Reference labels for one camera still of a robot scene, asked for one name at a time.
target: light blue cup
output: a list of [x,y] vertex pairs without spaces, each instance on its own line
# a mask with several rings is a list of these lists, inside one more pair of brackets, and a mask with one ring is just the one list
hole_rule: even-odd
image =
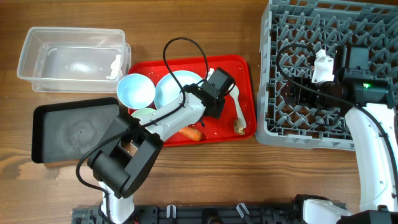
[[120,102],[128,108],[138,110],[149,106],[155,99],[155,85],[148,77],[138,73],[126,75],[116,90]]

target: dish rack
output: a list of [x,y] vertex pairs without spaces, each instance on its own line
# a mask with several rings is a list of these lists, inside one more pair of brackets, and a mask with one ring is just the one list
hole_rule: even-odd
[[[286,104],[280,91],[287,80],[277,71],[276,55],[289,44],[305,44],[334,57],[338,45],[370,48],[372,78],[387,80],[398,74],[398,7],[349,1],[269,0],[261,18],[261,81],[257,95],[256,139],[261,144],[302,149],[354,150],[340,112]],[[310,53],[290,49],[280,63],[288,75],[312,77],[307,65]],[[398,84],[393,86],[398,103]],[[319,126],[317,123],[332,124]]]

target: black tray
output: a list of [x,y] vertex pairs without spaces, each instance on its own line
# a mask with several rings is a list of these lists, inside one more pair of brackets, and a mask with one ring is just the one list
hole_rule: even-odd
[[113,97],[37,107],[33,112],[32,160],[80,159],[99,143],[120,112],[119,101]]

